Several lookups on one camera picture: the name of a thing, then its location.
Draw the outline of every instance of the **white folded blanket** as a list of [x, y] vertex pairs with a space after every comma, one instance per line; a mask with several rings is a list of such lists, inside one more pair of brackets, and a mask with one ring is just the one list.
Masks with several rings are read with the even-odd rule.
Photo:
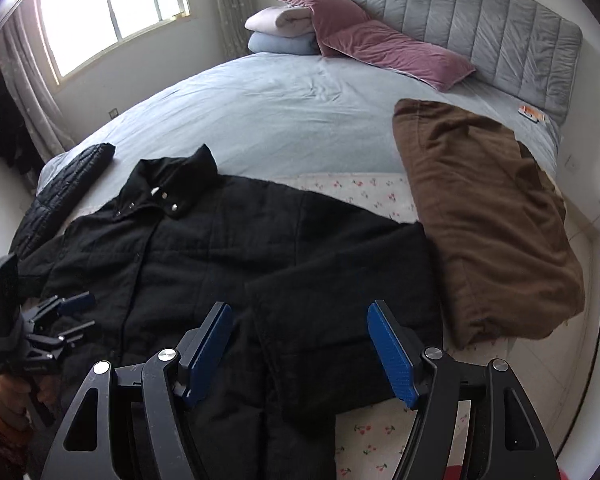
[[284, 38], [295, 38], [314, 31], [308, 7], [267, 7], [251, 16], [244, 27]]

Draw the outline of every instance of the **red object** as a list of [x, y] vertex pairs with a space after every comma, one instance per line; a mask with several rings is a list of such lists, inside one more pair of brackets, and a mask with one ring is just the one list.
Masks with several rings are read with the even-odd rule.
[[[462, 471], [462, 466], [453, 465], [446, 468], [445, 477], [443, 480], [460, 480], [460, 473]], [[569, 480], [567, 475], [560, 471], [560, 478], [562, 480]]]

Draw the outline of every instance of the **pink velvet pillow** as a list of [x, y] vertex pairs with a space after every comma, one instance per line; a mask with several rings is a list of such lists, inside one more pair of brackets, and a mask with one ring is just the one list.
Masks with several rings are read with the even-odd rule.
[[323, 42], [363, 63], [420, 79], [440, 92], [446, 92], [475, 70], [460, 54], [414, 40], [377, 20], [343, 28]]
[[325, 57], [339, 56], [322, 42], [323, 38], [359, 23], [368, 22], [371, 17], [351, 0], [279, 0], [293, 6], [309, 7], [314, 22], [315, 38], [320, 52]]

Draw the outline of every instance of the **black coat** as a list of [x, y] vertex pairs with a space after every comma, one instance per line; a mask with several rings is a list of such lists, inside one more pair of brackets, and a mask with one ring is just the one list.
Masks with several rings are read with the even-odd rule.
[[89, 146], [38, 193], [13, 235], [10, 253], [26, 258], [53, 238], [71, 211], [98, 179], [116, 152], [104, 142]]
[[[442, 342], [420, 224], [218, 175], [206, 146], [191, 158], [140, 161], [118, 197], [23, 260], [20, 273], [31, 295], [96, 298], [55, 327], [94, 319], [102, 328], [64, 364], [63, 410], [94, 362], [144, 362], [199, 326], [215, 301], [231, 305], [234, 332], [189, 415], [218, 480], [333, 480], [335, 414], [392, 396], [366, 331], [373, 300], [426, 344]], [[51, 438], [32, 444], [34, 475]], [[150, 454], [141, 456], [145, 480], [154, 478]]]
[[24, 118], [0, 73], [0, 156], [9, 167], [14, 164], [22, 174], [33, 170], [40, 174], [44, 163], [27, 130]]

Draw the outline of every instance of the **gray upholstered headboard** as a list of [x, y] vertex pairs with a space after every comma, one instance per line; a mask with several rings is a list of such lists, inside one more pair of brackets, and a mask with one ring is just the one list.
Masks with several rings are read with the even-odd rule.
[[462, 54], [482, 81], [562, 124], [582, 32], [533, 0], [354, 0], [417, 40]]

